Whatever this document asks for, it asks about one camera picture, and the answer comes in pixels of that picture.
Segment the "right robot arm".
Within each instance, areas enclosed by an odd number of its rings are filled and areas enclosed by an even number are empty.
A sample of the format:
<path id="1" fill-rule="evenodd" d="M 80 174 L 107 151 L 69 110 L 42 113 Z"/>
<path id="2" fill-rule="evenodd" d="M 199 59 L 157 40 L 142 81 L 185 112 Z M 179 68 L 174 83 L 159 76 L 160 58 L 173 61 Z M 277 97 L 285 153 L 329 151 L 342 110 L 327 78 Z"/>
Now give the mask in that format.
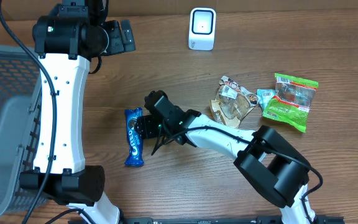
<path id="1" fill-rule="evenodd" d="M 199 111 L 183 111 L 162 90 L 144 100 L 149 114 L 137 118 L 134 129 L 142 139 L 157 140 L 155 151 L 172 141 L 215 150 L 231 158 L 255 191 L 280 209 L 282 223 L 316 222 L 308 201 L 313 168 L 276 130 L 230 128 Z"/>

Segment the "green haribo gummy bag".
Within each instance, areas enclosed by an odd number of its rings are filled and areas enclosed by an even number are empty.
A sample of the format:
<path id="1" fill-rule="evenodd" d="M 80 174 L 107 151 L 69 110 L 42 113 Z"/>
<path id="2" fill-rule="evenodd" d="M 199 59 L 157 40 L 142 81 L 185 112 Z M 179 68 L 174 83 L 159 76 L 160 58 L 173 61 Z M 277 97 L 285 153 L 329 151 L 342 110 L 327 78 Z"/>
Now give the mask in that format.
<path id="1" fill-rule="evenodd" d="M 275 91 L 268 100 L 262 116 L 290 124 L 306 132 L 308 115 L 319 83 L 281 73 L 275 74 Z"/>

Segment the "brown cookie snack bag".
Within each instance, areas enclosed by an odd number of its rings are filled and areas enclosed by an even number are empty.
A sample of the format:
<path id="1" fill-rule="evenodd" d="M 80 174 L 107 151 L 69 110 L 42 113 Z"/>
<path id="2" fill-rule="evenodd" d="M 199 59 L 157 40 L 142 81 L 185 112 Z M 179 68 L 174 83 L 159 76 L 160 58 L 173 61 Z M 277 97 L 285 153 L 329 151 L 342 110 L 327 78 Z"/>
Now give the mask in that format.
<path id="1" fill-rule="evenodd" d="M 241 121 L 259 104 L 260 97 L 227 76 L 219 80 L 210 110 L 214 120 L 231 128 L 238 128 Z"/>

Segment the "blue oreo cookie pack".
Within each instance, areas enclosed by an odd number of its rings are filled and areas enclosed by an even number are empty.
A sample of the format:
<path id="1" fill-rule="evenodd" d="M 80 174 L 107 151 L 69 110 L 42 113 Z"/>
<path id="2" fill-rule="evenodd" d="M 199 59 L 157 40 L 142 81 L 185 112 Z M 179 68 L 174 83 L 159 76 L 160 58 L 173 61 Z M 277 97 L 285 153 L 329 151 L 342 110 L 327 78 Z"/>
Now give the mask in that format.
<path id="1" fill-rule="evenodd" d="M 142 116 L 142 108 L 134 110 L 125 110 L 126 116 L 126 134 L 129 144 L 129 155 L 125 161 L 125 166 L 141 167 L 144 165 L 142 158 L 143 140 L 139 133 L 135 130 L 137 118 Z"/>

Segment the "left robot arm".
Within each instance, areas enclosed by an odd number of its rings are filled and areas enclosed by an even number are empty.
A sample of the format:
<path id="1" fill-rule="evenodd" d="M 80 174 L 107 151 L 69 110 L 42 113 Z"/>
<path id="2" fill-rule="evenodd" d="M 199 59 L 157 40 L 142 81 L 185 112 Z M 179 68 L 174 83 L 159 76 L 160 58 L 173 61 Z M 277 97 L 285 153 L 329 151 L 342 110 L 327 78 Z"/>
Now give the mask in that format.
<path id="1" fill-rule="evenodd" d="M 104 192 L 101 166 L 85 162 L 83 95 L 90 63 L 135 50 L 130 22 L 108 21 L 107 1 L 63 1 L 32 30 L 41 77 L 40 134 L 22 189 L 65 205 L 86 223 L 124 223 Z"/>

